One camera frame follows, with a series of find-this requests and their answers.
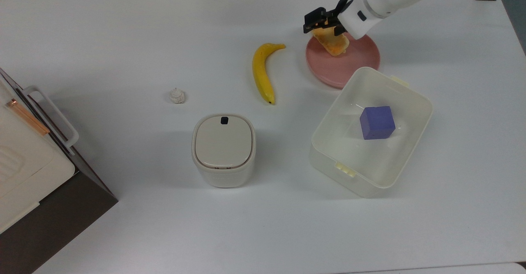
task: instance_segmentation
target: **toast slice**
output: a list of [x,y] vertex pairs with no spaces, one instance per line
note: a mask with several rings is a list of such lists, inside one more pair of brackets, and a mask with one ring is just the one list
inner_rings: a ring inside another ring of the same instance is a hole
[[314,29],[312,30],[312,35],[332,56],[338,56],[345,53],[345,50],[349,47],[349,39],[343,34],[335,36],[334,27]]

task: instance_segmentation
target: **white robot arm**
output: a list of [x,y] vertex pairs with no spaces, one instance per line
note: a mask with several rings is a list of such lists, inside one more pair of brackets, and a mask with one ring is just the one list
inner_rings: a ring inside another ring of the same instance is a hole
[[334,10],[320,7],[305,16],[304,33],[312,29],[335,27],[335,36],[348,31],[355,39],[400,8],[420,0],[340,0]]

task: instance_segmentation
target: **purple cube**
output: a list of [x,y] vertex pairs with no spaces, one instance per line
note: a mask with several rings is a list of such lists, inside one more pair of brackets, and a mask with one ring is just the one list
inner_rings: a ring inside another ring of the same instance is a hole
[[388,138],[396,128],[389,106],[363,109],[360,124],[363,139]]

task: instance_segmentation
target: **white container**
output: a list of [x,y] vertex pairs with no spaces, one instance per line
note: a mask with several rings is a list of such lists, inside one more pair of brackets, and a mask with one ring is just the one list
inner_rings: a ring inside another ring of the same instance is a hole
[[194,128],[192,159],[206,182],[218,188],[244,184],[252,175],[256,132],[241,115],[214,114]]
[[[390,106],[396,129],[387,139],[364,140],[366,107]],[[424,96],[372,68],[356,70],[314,132],[310,164],[361,197],[392,186],[433,112]]]

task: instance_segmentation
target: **banana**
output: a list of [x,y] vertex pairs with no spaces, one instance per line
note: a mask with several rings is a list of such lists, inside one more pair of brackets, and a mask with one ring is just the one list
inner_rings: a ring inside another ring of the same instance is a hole
[[276,100],[274,98],[274,89],[272,89],[272,85],[268,79],[265,61],[269,55],[274,53],[274,51],[284,48],[285,44],[266,43],[256,50],[254,58],[252,58],[252,73],[254,74],[254,81],[256,81],[259,94],[261,94],[263,99],[269,104],[275,104]]

